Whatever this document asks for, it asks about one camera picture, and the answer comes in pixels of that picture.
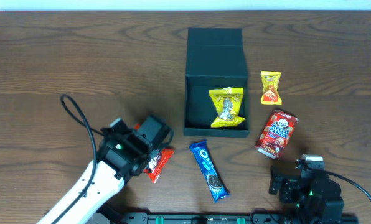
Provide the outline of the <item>red snack bag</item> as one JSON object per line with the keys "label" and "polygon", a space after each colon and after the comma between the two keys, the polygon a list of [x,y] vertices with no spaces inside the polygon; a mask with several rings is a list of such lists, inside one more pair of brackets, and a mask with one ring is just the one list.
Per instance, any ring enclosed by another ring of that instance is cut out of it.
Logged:
{"label": "red snack bag", "polygon": [[151,179],[152,183],[156,183],[163,167],[175,153],[175,149],[170,146],[174,136],[174,131],[169,131],[169,140],[168,142],[162,142],[158,144],[158,149],[160,152],[149,161],[146,168],[143,170],[145,174]]}

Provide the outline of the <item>Hello Panda biscuit box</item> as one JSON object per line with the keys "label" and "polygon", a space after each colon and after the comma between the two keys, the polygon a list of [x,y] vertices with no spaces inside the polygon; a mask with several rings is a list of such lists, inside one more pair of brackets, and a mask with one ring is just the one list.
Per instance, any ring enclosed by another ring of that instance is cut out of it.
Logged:
{"label": "Hello Panda biscuit box", "polygon": [[298,121],[282,110],[273,110],[255,144],[256,150],[272,159],[280,159]]}

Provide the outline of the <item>blue Oreo cookie pack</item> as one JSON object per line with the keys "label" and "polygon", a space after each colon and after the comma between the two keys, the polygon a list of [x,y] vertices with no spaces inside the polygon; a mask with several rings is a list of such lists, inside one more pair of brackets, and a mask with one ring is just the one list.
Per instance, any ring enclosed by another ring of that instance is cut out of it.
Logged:
{"label": "blue Oreo cookie pack", "polygon": [[214,203],[229,196],[230,194],[219,177],[214,162],[210,156],[207,141],[203,140],[192,143],[189,146],[189,149],[193,153],[195,160],[200,167],[201,173],[206,180]]}

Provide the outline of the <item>yellow snack bag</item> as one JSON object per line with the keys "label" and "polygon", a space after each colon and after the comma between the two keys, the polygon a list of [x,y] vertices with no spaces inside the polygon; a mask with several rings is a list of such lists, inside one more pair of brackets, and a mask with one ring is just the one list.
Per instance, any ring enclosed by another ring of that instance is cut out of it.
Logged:
{"label": "yellow snack bag", "polygon": [[209,90],[209,96],[218,116],[211,128],[235,127],[243,123],[245,118],[239,116],[243,100],[243,88],[226,87]]}

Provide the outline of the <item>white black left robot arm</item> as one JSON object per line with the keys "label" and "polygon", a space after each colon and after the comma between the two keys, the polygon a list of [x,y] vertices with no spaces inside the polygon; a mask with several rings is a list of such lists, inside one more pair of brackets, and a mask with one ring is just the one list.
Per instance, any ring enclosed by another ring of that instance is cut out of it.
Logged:
{"label": "white black left robot arm", "polygon": [[86,223],[132,177],[139,176],[173,138],[173,130],[150,115],[138,128],[118,118],[101,128],[103,140],[75,185],[39,223]]}

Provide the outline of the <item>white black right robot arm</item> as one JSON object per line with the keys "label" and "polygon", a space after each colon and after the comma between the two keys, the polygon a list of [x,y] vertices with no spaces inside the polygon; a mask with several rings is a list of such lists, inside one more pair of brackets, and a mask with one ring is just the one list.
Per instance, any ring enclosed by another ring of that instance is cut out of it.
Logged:
{"label": "white black right robot arm", "polygon": [[344,201],[340,185],[323,171],[271,166],[269,193],[292,208],[279,223],[341,223]]}

